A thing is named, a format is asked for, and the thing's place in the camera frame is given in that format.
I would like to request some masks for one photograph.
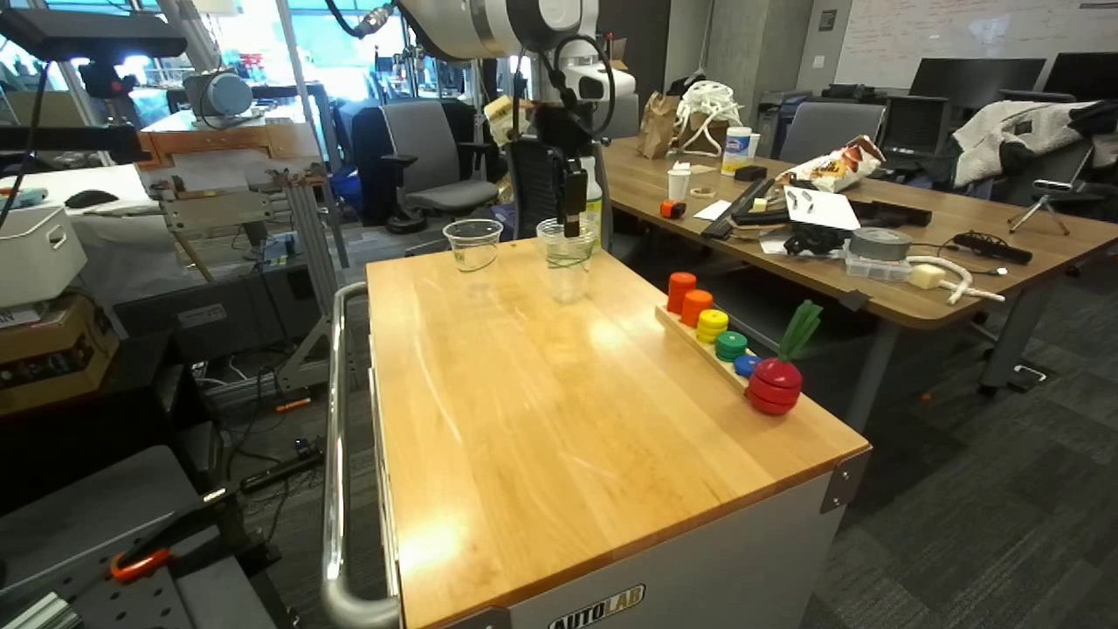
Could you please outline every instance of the bottle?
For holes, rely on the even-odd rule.
[[[691,165],[688,160],[673,160],[666,173],[666,200],[672,203],[688,203],[688,188],[691,188]]]
[[[727,130],[727,147],[722,147],[722,176],[735,176],[736,167],[745,167],[757,147],[756,147],[757,132],[749,126],[730,126]]]
[[[585,158],[585,173],[587,173],[585,237],[592,243],[592,251],[594,251],[602,243],[602,186],[598,186],[594,158]]]

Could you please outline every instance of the metal rail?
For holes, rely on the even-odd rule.
[[[325,522],[320,522],[320,600],[333,623],[395,629],[395,599],[357,599],[347,578],[347,303],[365,296],[365,285],[336,289],[329,331],[329,425],[325,425]]]

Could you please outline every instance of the wooden table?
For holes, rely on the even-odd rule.
[[[608,173],[608,200],[612,209],[629,213],[636,222],[652,224],[657,230],[702,243],[705,222],[697,217],[700,206],[686,213],[686,222],[660,222],[657,206],[666,193],[666,165],[672,160],[645,160],[636,153],[636,140],[617,140],[603,150],[603,173]],[[735,200],[741,186],[720,183],[720,176],[700,180],[700,186],[712,186],[722,193],[722,200]],[[950,196],[950,193],[934,193],[934,188],[913,188],[913,186],[895,186],[895,183],[861,183],[848,188],[848,200],[879,200],[879,203],[898,203],[898,206],[916,206],[930,209],[934,224],[930,228],[906,228],[906,236],[924,246],[924,251],[934,251],[935,246],[948,246],[960,230],[990,230],[999,236],[1002,243],[1034,251],[1028,265],[1009,265],[1009,275],[980,275],[974,287],[1015,294],[1016,307],[1002,329],[1002,343],[996,347],[984,383],[990,387],[1002,387],[1009,383],[1009,370],[1031,340],[1044,289],[1040,279],[1076,265],[1080,260],[1109,247],[1118,243],[1118,224],[1101,224],[1101,222],[1080,222],[1067,217],[1070,237],[1055,228],[1053,217],[1037,213],[1031,224],[1025,224],[1016,236],[1006,230],[1009,217],[1022,217],[1025,206],[1009,203],[990,203],[990,200],[971,200],[971,196]],[[864,296],[864,313],[872,316],[878,335],[869,347],[869,357],[864,365],[861,384],[854,393],[854,406],[846,414],[848,425],[864,425],[872,411],[879,378],[889,370],[895,335],[898,329],[950,329],[968,323],[982,300],[963,296],[957,303],[948,303],[940,289],[916,289],[909,285],[879,285],[879,279],[864,279],[848,275],[843,264],[831,260],[790,260],[790,256],[766,256],[757,243],[702,243],[712,246],[745,265],[776,274],[798,287],[807,287],[824,296]],[[942,260],[953,260],[968,271],[992,271],[999,264],[984,264],[963,251],[940,251]]]
[[[720,606],[798,623],[839,526],[820,493],[865,442],[807,394],[787,419],[751,414],[657,316],[663,294],[612,256],[592,260],[577,303],[557,303],[546,274],[536,243],[503,246],[483,275],[452,256],[368,265],[386,546],[407,627],[552,627],[608,599],[645,627],[718,627]],[[718,568],[677,585],[688,557]]]

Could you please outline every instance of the green object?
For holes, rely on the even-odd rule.
[[[712,352],[727,365],[735,365],[745,352],[749,340],[741,331],[720,331]]]
[[[807,343],[812,343],[812,335],[814,335],[819,327],[820,327],[820,313],[824,313],[824,307],[819,307],[819,303],[812,303],[812,300],[800,300],[794,323],[790,323],[790,327],[782,329],[782,335],[779,335],[776,357],[782,357],[782,359],[800,359],[805,349],[807,349]]]

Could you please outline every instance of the clear plastic cup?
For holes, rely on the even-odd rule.
[[[587,294],[587,260],[592,243],[587,237],[565,237],[559,222],[542,222],[536,228],[536,237],[542,246],[542,256],[549,264],[549,287],[559,303],[572,303]]]
[[[460,274],[483,274],[496,260],[503,224],[492,217],[460,217],[443,228]]]

